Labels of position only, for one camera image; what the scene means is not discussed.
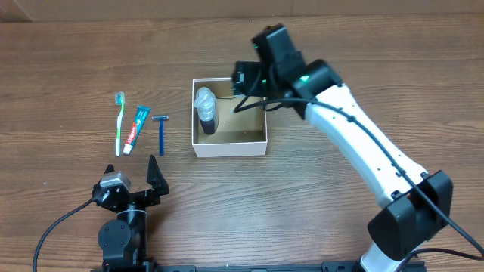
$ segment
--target toothpaste cap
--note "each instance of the toothpaste cap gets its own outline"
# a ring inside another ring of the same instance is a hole
[[[133,146],[131,144],[125,144],[123,153],[126,155],[129,155],[131,153],[131,150],[133,149]]]

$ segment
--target wire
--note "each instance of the wire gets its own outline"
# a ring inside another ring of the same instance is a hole
[[[252,92],[256,89],[256,86],[257,86],[257,83],[259,82],[260,80],[260,77],[262,76],[262,71],[260,70],[259,73],[257,74],[257,77],[256,77],[256,80],[254,81],[254,83],[252,84],[252,86],[250,87],[250,90],[247,92],[247,95],[244,97],[244,99],[242,99],[242,101],[237,105],[235,106],[234,108],[234,113],[238,113],[238,109],[244,105],[245,101],[247,101],[247,99],[249,99],[249,96],[252,94]]]
[[[471,260],[475,261],[482,261],[482,257],[455,251],[452,249],[439,249],[439,248],[426,248],[426,249],[416,249],[413,252],[410,253],[406,258],[403,259],[402,263],[400,263],[399,267],[396,269],[396,271],[403,271],[403,268],[407,263],[413,258],[418,258],[418,255],[421,253],[431,253],[431,252],[438,252],[438,253],[445,253],[445,254],[450,254],[458,257],[463,257],[463,258],[469,258]]]
[[[265,109],[266,112],[271,112],[271,111],[275,111],[275,110],[279,110],[280,108],[284,107],[284,104],[283,103],[280,103],[278,104],[276,107],[272,107],[270,109]]]
[[[37,272],[37,259],[39,258],[39,253],[40,253],[40,247],[42,246],[42,244],[44,243],[44,240],[45,238],[47,238],[47,235],[59,224],[61,223],[64,219],[70,217],[71,215],[75,214],[76,212],[84,209],[85,207],[87,207],[89,204],[92,203],[92,199],[90,199],[88,202],[82,204],[81,206],[79,206],[78,208],[75,208],[74,210],[72,210],[71,212],[69,212],[68,214],[64,215],[63,217],[59,218],[57,221],[55,221],[44,233],[44,235],[42,235],[42,238],[40,238],[40,241],[39,241],[39,244],[37,245],[37,249],[36,249],[36,253],[34,254],[33,256],[33,265],[32,265],[32,269],[33,269],[33,272]]]
[[[473,260],[477,261],[484,261],[484,249],[482,246],[475,241],[474,238],[472,238],[471,235],[469,235],[465,230],[463,230],[459,225],[457,225],[453,220],[450,219],[447,215],[444,214],[443,211],[437,207],[432,200],[407,176],[405,170],[395,161],[395,159],[390,155],[388,150],[380,143],[380,141],[377,139],[371,131],[365,127],[363,124],[361,124],[354,116],[344,112],[341,109],[338,109],[334,106],[331,106],[330,104],[326,104],[320,101],[317,101],[316,99],[310,100],[310,99],[304,99],[304,98],[280,98],[280,99],[274,99],[274,100],[263,100],[259,102],[255,102],[253,104],[241,107],[237,109],[237,111],[234,112],[240,112],[243,110],[247,110],[253,107],[258,107],[258,106],[266,106],[269,104],[273,103],[311,103],[311,104],[316,104],[320,107],[329,109],[334,111],[335,113],[338,113],[342,116],[345,116],[348,120],[348,122],[354,122],[362,131],[364,131],[368,137],[373,140],[373,142],[382,150],[382,152],[385,154],[385,156],[388,158],[388,160],[392,163],[392,166],[397,169],[399,174],[411,185],[411,187],[417,192],[417,194],[425,201],[427,205],[430,206],[430,208],[438,215],[440,216],[447,224],[449,224],[453,229],[455,229],[463,238],[465,238],[471,245],[473,245],[481,254],[481,256],[475,256],[475,255],[469,255],[467,253],[462,253],[462,252],[457,252],[455,250],[450,250],[450,249],[417,249],[414,250],[407,258],[404,259],[405,263],[408,263],[412,257],[419,253],[425,253],[425,252],[441,252],[441,253],[447,253],[447,254],[452,254],[456,256],[461,256],[464,258],[470,258]]]

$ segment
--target green toothbrush bristles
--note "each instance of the green toothbrush bristles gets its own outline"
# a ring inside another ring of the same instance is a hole
[[[118,91],[115,97],[116,105],[124,106],[124,93],[122,91]]]

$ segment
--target clear plastic cap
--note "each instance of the clear plastic cap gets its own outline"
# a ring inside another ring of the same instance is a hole
[[[215,95],[207,87],[199,88],[194,107],[198,109],[198,117],[202,121],[210,121],[215,114]]]

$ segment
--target toothpaste label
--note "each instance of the toothpaste label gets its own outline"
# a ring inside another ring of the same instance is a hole
[[[136,122],[133,122],[133,126],[131,127],[131,132],[129,132],[128,140],[126,141],[127,144],[131,144],[136,139],[137,132],[138,132],[138,128],[136,126]]]

